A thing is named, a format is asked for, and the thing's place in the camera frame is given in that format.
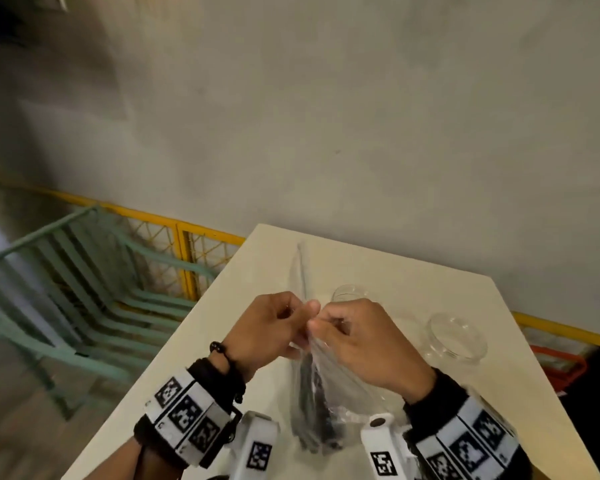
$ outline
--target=floor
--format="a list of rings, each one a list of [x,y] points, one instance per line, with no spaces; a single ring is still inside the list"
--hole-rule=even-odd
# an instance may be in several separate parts
[[[56,384],[72,393],[71,405],[100,385],[87,372],[42,364]],[[59,479],[124,394],[107,391],[110,404],[85,404],[65,421],[17,350],[0,340],[0,480]]]

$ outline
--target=tabletop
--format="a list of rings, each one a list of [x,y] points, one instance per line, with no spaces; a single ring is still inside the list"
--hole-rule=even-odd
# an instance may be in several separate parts
[[[146,398],[174,370],[208,354],[256,295],[289,288],[290,269],[302,245],[307,297],[324,305],[340,285],[364,286],[400,326],[400,317],[424,323],[446,312],[471,321],[484,334],[488,354],[468,382],[517,431],[537,468],[552,480],[600,479],[575,428],[517,327],[494,282],[487,276],[411,258],[258,225],[200,302],[131,387],[63,480],[82,480],[132,435]],[[248,384],[242,411],[279,421],[269,479],[372,479],[361,446],[328,457],[303,452],[289,427],[290,364],[279,358]],[[225,451],[208,470],[189,468],[184,480],[206,480],[226,462]]]

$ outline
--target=qr code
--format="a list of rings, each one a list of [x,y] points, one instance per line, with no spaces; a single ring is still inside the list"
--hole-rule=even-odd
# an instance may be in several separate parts
[[[487,411],[482,411],[473,423],[473,430],[496,451],[504,438],[504,428]]]
[[[214,442],[219,432],[220,427],[216,423],[209,418],[204,418],[189,437],[189,441],[204,453],[211,446],[211,443]]]
[[[370,453],[371,460],[374,462],[376,472],[380,477],[391,477],[397,476],[398,472],[395,470],[395,465],[391,459],[391,455],[388,451],[377,451]]]
[[[176,380],[175,377],[172,377],[167,381],[167,384],[160,387],[160,390],[154,394],[156,401],[160,404],[160,407],[164,409],[164,407],[172,400],[178,393],[182,390],[182,386]]]
[[[465,431],[449,445],[449,450],[469,473],[473,473],[489,457],[471,433]]]
[[[176,425],[176,428],[184,433],[189,429],[196,419],[202,414],[202,409],[188,395],[184,396],[178,404],[169,412],[169,419]]]
[[[440,480],[464,479],[464,476],[460,475],[460,472],[456,466],[451,462],[451,460],[449,460],[448,456],[444,452],[430,456],[427,458],[427,463]]]
[[[271,448],[271,445],[254,441],[251,446],[251,453],[249,453],[249,459],[247,460],[247,468],[265,471],[269,463]]]

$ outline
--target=wall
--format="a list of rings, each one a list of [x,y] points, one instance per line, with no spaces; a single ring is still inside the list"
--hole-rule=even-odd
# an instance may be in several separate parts
[[[0,47],[0,170],[492,276],[600,332],[600,0],[68,0]]]

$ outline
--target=glass petri dish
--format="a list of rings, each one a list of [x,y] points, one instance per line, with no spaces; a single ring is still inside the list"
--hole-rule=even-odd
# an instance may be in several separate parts
[[[360,285],[342,285],[333,292],[331,301],[352,301],[360,298],[369,298],[366,288]]]
[[[487,351],[483,334],[467,320],[445,313],[429,318],[422,356],[456,381],[474,373]]]

